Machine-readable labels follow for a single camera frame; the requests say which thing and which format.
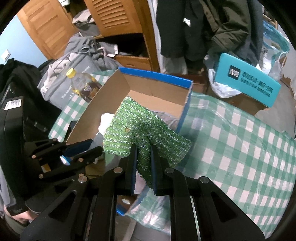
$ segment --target wooden cabinet door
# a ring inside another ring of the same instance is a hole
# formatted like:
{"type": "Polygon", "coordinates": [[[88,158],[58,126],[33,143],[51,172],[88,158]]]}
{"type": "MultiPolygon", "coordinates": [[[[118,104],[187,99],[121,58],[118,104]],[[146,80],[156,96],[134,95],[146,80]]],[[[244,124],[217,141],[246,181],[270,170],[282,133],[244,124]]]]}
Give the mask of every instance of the wooden cabinet door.
{"type": "Polygon", "coordinates": [[[47,59],[63,56],[77,32],[58,0],[30,0],[17,16],[47,59]]]}
{"type": "Polygon", "coordinates": [[[133,0],[84,0],[103,37],[141,33],[133,0]]]}

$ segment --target floor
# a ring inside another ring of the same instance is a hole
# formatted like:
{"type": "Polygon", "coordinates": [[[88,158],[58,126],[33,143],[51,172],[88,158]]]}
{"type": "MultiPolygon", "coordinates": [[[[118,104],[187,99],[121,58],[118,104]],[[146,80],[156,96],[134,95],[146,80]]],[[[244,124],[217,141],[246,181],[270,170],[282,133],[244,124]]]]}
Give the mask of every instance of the floor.
{"type": "Polygon", "coordinates": [[[274,105],[269,110],[258,111],[255,117],[270,125],[277,131],[286,131],[292,138],[295,138],[295,100],[291,95],[290,89],[281,81],[280,84],[281,89],[274,105]]]}

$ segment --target wall switch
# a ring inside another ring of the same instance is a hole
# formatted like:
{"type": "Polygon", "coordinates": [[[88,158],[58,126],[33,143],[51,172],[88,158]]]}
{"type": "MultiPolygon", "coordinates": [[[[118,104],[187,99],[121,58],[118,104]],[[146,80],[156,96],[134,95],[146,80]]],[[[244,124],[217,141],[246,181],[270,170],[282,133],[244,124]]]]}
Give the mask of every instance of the wall switch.
{"type": "Polygon", "coordinates": [[[1,55],[1,58],[4,60],[4,61],[7,61],[8,60],[8,58],[10,57],[10,53],[9,53],[9,51],[8,51],[8,49],[6,49],[5,51],[4,51],[4,53],[1,55]]]}

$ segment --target checkered tablecloth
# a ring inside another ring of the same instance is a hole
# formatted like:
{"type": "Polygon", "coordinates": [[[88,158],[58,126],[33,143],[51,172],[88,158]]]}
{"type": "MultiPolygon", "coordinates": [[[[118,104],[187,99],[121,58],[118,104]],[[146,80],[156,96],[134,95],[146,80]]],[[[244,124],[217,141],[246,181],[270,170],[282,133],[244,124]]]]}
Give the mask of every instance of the checkered tablecloth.
{"type": "MultiPolygon", "coordinates": [[[[192,93],[180,134],[192,142],[175,167],[185,176],[210,178],[269,237],[290,199],[296,174],[296,142],[259,119],[213,97],[192,93]]],[[[149,188],[128,215],[170,233],[167,196],[149,188]]]]}
{"type": "MultiPolygon", "coordinates": [[[[115,70],[95,72],[91,74],[101,85],[104,85],[115,70]]],[[[58,141],[64,141],[66,132],[71,121],[77,121],[85,111],[88,103],[80,96],[73,94],[68,105],[63,109],[55,124],[53,125],[49,138],[57,138],[58,141]]]]}

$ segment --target qr code label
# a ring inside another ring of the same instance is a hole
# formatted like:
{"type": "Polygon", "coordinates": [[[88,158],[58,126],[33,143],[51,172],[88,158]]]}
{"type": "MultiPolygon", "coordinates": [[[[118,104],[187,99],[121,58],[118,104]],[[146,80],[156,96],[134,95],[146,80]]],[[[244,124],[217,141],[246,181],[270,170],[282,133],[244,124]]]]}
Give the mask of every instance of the qr code label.
{"type": "Polygon", "coordinates": [[[8,101],[6,103],[6,106],[5,106],[4,110],[10,110],[10,109],[18,108],[21,105],[22,105],[22,99],[8,101]]]}

